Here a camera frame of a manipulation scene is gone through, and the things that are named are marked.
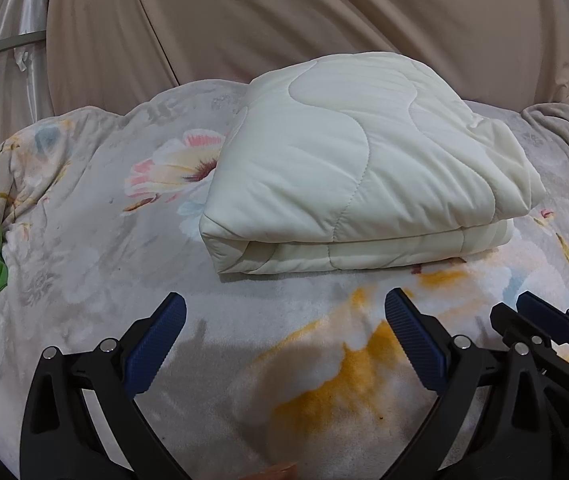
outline metal screw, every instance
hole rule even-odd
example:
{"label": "metal screw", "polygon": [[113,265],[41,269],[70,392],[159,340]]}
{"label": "metal screw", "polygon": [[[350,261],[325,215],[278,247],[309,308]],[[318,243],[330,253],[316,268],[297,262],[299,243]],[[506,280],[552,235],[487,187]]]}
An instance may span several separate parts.
{"label": "metal screw", "polygon": [[456,335],[455,338],[453,338],[453,344],[462,350],[466,350],[471,347],[471,339],[465,335]]}
{"label": "metal screw", "polygon": [[45,359],[53,359],[57,353],[58,349],[55,346],[49,346],[42,352],[42,357]]}
{"label": "metal screw", "polygon": [[520,355],[526,355],[529,353],[529,347],[524,343],[516,343],[513,348],[515,348],[515,351]]}
{"label": "metal screw", "polygon": [[105,353],[113,352],[118,346],[118,342],[115,339],[105,339],[100,343],[101,351]]}

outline floral blanket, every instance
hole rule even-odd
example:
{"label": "floral blanket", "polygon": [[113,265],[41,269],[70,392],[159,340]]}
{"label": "floral blanket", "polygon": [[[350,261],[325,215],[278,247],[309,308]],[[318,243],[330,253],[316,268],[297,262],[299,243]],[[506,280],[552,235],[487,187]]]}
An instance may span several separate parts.
{"label": "floral blanket", "polygon": [[[488,314],[531,290],[569,307],[569,107],[506,121],[549,196],[513,240],[473,257],[365,272],[218,276],[197,225],[245,86],[195,82],[121,117],[82,108],[0,146],[8,287],[0,293],[0,457],[18,472],[24,403],[40,352],[93,349],[170,291],[188,319],[136,402],[195,479],[297,462],[302,478],[377,479],[433,394],[384,320],[404,288],[452,333],[499,348]],[[560,349],[569,359],[569,349]],[[107,450],[123,462],[104,422]],[[450,460],[459,456],[464,431]]]}

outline blue gripper pad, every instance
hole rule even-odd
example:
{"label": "blue gripper pad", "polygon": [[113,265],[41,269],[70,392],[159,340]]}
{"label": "blue gripper pad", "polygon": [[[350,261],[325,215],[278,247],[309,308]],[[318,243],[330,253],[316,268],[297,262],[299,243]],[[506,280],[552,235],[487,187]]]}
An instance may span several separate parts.
{"label": "blue gripper pad", "polygon": [[447,386],[447,360],[424,327],[424,316],[400,288],[387,294],[384,314],[422,385],[441,395]]}
{"label": "blue gripper pad", "polygon": [[529,291],[520,294],[515,303],[518,313],[544,330],[558,345],[569,343],[569,317],[553,305]]}
{"label": "blue gripper pad", "polygon": [[186,322],[186,303],[179,294],[171,293],[161,308],[124,365],[123,386],[130,399],[149,389]]}

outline folded comforter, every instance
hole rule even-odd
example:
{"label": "folded comforter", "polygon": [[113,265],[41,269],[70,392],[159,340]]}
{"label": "folded comforter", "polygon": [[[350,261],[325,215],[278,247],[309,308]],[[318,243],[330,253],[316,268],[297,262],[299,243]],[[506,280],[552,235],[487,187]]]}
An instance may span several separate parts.
{"label": "folded comforter", "polygon": [[403,266],[506,243],[544,194],[506,124],[429,67],[338,54],[250,84],[200,234],[218,272]]}

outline brown fabric backdrop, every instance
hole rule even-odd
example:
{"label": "brown fabric backdrop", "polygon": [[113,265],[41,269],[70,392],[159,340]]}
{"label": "brown fabric backdrop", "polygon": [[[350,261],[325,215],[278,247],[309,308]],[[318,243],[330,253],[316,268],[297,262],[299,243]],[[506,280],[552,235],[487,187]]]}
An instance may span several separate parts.
{"label": "brown fabric backdrop", "polygon": [[426,62],[464,99],[569,104],[569,0],[51,0],[47,41],[56,113],[367,50]]}

